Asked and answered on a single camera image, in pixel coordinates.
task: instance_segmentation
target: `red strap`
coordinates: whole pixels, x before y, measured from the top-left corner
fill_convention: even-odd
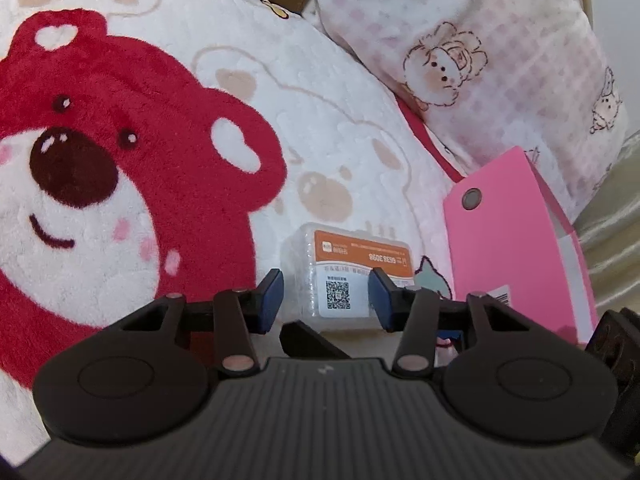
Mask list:
[[[444,171],[453,182],[460,182],[464,178],[464,176],[462,176],[460,172],[456,168],[454,168],[451,163],[446,158],[444,158],[444,156],[436,148],[435,144],[431,140],[431,137],[427,133],[427,128],[424,126],[424,123],[422,122],[420,117],[414,114],[411,108],[409,108],[407,104],[398,96],[396,96],[396,101],[398,102],[398,107],[404,115],[404,118],[406,119],[407,124],[409,124],[409,128],[411,128],[411,131],[414,133],[415,137],[420,140],[427,151],[431,153],[431,156],[440,165],[442,171]]]

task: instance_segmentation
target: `barcode label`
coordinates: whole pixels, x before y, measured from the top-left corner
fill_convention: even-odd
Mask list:
[[[506,306],[511,307],[511,291],[509,285],[503,285],[488,293],[489,296],[504,303]]]
[[[349,282],[326,282],[326,307],[351,308]]]

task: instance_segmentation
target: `pink paper bag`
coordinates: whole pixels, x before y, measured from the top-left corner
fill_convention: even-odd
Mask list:
[[[521,148],[456,184],[444,201],[454,294],[483,291],[568,342],[597,323],[574,229]]]

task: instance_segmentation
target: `ribbed black surface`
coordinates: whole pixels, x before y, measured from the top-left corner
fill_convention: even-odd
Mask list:
[[[126,449],[51,442],[33,480],[616,480],[628,472],[594,440],[550,449],[491,441],[446,413],[431,388],[377,360],[272,359],[225,381],[188,425]]]

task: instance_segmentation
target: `pink checkered pillow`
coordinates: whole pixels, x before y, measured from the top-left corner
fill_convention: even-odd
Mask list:
[[[523,147],[574,220],[628,120],[578,0],[315,0],[466,171]]]

